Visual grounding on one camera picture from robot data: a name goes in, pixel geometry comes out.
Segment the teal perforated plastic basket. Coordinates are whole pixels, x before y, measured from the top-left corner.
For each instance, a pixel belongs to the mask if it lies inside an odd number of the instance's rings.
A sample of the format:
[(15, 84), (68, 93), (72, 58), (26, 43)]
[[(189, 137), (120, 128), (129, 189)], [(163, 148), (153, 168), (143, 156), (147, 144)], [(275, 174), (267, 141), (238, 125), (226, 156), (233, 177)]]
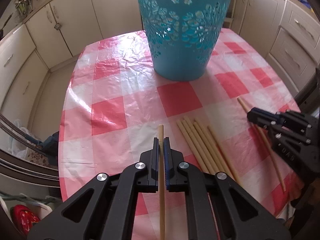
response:
[(231, 0), (138, 0), (154, 70), (172, 81), (201, 77)]

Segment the beige kitchen base cabinets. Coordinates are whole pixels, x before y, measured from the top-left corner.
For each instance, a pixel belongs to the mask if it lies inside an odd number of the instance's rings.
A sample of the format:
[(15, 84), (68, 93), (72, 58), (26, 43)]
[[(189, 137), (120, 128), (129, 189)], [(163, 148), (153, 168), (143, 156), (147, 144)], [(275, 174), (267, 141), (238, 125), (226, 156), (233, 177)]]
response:
[[(99, 38), (142, 28), (137, 0), (31, 0), (23, 20), (49, 68)], [(319, 20), (298, 0), (231, 0), (225, 26), (248, 42), (305, 103), (319, 64)]]

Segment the red white checkered tablecloth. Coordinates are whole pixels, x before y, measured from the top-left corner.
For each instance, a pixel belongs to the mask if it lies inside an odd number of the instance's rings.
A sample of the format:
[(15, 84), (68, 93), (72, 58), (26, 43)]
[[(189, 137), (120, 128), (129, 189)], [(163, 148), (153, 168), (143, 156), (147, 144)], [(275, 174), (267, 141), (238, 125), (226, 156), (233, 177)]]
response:
[(117, 174), (152, 148), (159, 125), (171, 147), (197, 161), (177, 122), (199, 119), (211, 127), (242, 186), (270, 213), (302, 187), (280, 157), (271, 158), (238, 102), (269, 112), (298, 110), (272, 67), (240, 36), (223, 29), (204, 75), (174, 82), (153, 69), (146, 34), (127, 33), (81, 50), (61, 115), (59, 177), (63, 199), (95, 175)]

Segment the wooden chopstick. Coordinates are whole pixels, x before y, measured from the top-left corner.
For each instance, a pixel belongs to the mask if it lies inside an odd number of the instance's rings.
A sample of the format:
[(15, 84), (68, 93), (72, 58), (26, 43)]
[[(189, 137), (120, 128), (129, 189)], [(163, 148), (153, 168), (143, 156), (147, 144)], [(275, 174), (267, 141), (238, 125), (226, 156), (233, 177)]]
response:
[(159, 138), (159, 171), (158, 171), (158, 188), (159, 188), (159, 235), (160, 240), (165, 240), (165, 193), (164, 193), (164, 156), (163, 156), (163, 140), (164, 140), (164, 126), (158, 127)]
[(217, 133), (214, 131), (214, 129), (212, 128), (212, 126), (208, 125), (208, 129), (212, 135), (212, 137), (214, 138), (216, 144), (218, 145), (219, 149), (220, 149), (220, 152), (225, 160), (225, 163), (228, 165), (228, 168), (229, 170), (231, 171), (232, 175), (233, 175), (233, 178), (234, 180), (239, 183), (240, 186), (242, 186), (242, 183), (241, 183), (241, 179), (235, 169), (235, 167), (233, 166), (227, 152), (226, 152), (226, 149), (223, 145), (223, 143), (218, 139), (218, 136), (217, 136)]
[(198, 118), (195, 118), (193, 126), (197, 130), (200, 138), (202, 139), (203, 143), (205, 144), (205, 146), (207, 148), (207, 151), (211, 155), (211, 159), (215, 163), (214, 170), (216, 172), (218, 172), (218, 171), (225, 172), (231, 178), (233, 178), (233, 175), (232, 175), (229, 167), (227, 166), (226, 162), (224, 161), (222, 155), (220, 154), (220, 151), (218, 150), (216, 143), (209, 136), (208, 132), (204, 129), (203, 124), (200, 122), (200, 120)]
[[(240, 103), (240, 105), (242, 106), (243, 110), (248, 113), (250, 111), (249, 107), (247, 106), (247, 104), (245, 103), (245, 101), (242, 99), (242, 97), (237, 97), (237, 101), (238, 103)], [(285, 186), (285, 183), (284, 183), (284, 180), (283, 180), (283, 177), (281, 175), (281, 172), (279, 170), (279, 167), (277, 165), (277, 161), (275, 159), (275, 153), (273, 152), (272, 148), (271, 148), (271, 145), (263, 131), (262, 128), (260, 128), (259, 126), (257, 126), (256, 124), (253, 125), (253, 127), (255, 128), (255, 130), (257, 131), (257, 133), (259, 134), (259, 137), (260, 139), (262, 140), (262, 142), (264, 143), (267, 151), (269, 152), (269, 155), (271, 157), (271, 160), (272, 160), (272, 164), (274, 166), (274, 169), (276, 171), (276, 175), (279, 179), (279, 182), (280, 182), (280, 185), (281, 185), (281, 189), (282, 191), (285, 193), (286, 191), (286, 186)]]
[(208, 168), (208, 170), (209, 170), (209, 174), (214, 174), (214, 173), (215, 173), (215, 170), (214, 170), (214, 168), (212, 167), (210, 161), (208, 160), (208, 158), (207, 158), (207, 156), (206, 156), (204, 150), (202, 149), (202, 147), (201, 147), (201, 145), (200, 145), (200, 143), (199, 143), (198, 140), (197, 140), (196, 147), (197, 147), (197, 149), (198, 149), (198, 151), (199, 151), (199, 153), (200, 153), (203, 161), (205, 162), (205, 164), (206, 164), (206, 166), (207, 166), (207, 168)]
[(185, 120), (181, 121), (181, 120), (177, 120), (176, 121), (183, 137), (185, 138), (189, 148), (191, 149), (193, 155), (195, 156), (198, 164), (200, 165), (201, 169), (203, 172), (209, 173), (209, 170), (205, 164), (205, 162), (203, 161), (197, 147), (197, 140), (195, 139), (195, 136), (193, 135), (189, 125), (187, 124), (187, 122)]
[(214, 168), (214, 167), (215, 167), (215, 163), (214, 163), (214, 161), (211, 159), (211, 155), (210, 155), (210, 153), (207, 151), (207, 148), (206, 148), (205, 144), (203, 143), (202, 139), (200, 138), (197, 130), (196, 130), (195, 127), (193, 126), (193, 123), (191, 122), (191, 120), (190, 120), (186, 115), (183, 117), (183, 120), (185, 120), (185, 121), (188, 123), (189, 127), (191, 128), (191, 131), (194, 133), (196, 139), (199, 141), (199, 143), (200, 143), (202, 149), (204, 150), (204, 152), (205, 152), (208, 160), (210, 161), (212, 167)]

